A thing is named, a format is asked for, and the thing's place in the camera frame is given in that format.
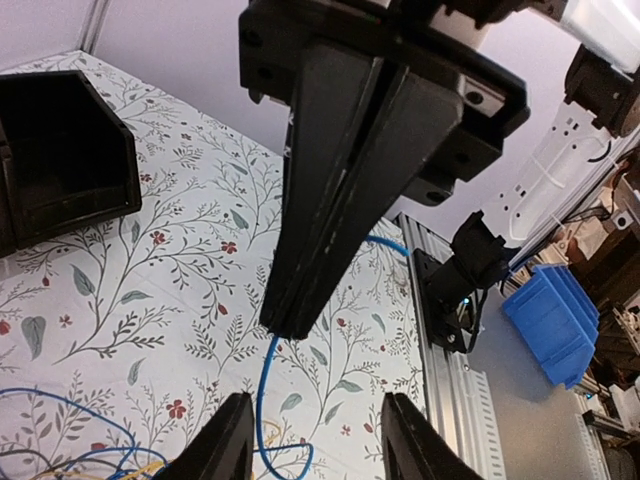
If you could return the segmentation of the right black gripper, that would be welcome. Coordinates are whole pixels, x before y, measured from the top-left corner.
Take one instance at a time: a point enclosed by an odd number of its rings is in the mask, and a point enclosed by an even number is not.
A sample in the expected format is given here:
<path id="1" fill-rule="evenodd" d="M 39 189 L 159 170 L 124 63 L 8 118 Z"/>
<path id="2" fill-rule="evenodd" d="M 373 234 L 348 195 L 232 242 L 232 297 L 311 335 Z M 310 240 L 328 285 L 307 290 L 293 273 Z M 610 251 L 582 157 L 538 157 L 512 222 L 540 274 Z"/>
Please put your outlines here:
<path id="1" fill-rule="evenodd" d="M 422 204 L 444 202 L 528 119 L 520 78 L 431 26 L 445 9 L 440 1 L 253 1 L 241 13 L 241 83 L 254 100 L 273 97 L 291 113 L 281 230 L 260 316 L 269 332 L 307 337 L 404 190 Z"/>

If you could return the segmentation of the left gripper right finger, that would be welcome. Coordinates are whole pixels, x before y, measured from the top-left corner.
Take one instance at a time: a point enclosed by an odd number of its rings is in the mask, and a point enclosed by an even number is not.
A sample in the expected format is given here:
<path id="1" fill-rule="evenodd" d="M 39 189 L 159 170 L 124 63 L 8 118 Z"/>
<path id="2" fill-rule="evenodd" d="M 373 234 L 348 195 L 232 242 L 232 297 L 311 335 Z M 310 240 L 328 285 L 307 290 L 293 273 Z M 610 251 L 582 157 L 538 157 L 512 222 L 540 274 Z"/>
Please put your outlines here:
<path id="1" fill-rule="evenodd" d="M 481 479 L 402 393 L 386 393 L 384 396 L 382 447 L 386 479 Z"/>

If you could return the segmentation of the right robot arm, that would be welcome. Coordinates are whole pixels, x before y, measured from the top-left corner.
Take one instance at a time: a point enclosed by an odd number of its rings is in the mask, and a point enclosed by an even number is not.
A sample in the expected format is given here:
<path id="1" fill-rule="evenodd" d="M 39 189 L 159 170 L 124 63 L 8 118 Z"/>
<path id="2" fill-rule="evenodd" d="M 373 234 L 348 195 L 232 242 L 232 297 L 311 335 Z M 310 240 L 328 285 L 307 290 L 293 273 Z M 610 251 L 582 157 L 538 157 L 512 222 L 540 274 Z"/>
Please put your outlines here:
<path id="1" fill-rule="evenodd" d="M 281 230 L 260 314 L 308 336 L 354 255 L 401 197 L 437 206 L 502 156 L 529 118 L 525 82 L 480 38 L 533 10 L 580 46 L 547 134 L 514 184 L 463 223 L 427 279 L 447 316 L 502 280 L 615 140 L 639 124 L 639 22 L 618 1 L 252 1 L 239 17 L 240 81 L 290 109 Z"/>

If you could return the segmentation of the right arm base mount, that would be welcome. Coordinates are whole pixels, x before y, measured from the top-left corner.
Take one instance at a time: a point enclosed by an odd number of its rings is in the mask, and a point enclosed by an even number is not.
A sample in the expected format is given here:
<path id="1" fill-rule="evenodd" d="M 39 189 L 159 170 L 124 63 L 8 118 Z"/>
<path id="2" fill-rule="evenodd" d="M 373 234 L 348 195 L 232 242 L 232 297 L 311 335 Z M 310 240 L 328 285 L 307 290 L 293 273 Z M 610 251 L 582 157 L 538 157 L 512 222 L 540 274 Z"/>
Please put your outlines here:
<path id="1" fill-rule="evenodd" d="M 413 251 L 411 262 L 416 270 L 414 289 L 428 342 L 448 352 L 471 353 L 479 336 L 486 293 L 471 307 L 469 324 L 465 325 L 458 307 L 480 287 L 464 264 L 455 255 L 441 263 L 419 248 Z"/>

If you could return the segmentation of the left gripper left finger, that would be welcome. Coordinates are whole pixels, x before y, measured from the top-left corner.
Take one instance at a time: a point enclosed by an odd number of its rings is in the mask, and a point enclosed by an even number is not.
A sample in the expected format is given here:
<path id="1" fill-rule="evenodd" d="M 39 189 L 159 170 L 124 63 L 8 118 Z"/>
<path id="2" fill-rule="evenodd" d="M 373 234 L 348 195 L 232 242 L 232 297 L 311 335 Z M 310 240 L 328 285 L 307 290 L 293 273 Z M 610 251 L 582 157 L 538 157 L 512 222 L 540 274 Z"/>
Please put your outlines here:
<path id="1" fill-rule="evenodd" d="M 254 414 L 248 393 L 233 393 L 186 449 L 162 470 L 165 480 L 250 479 Z"/>

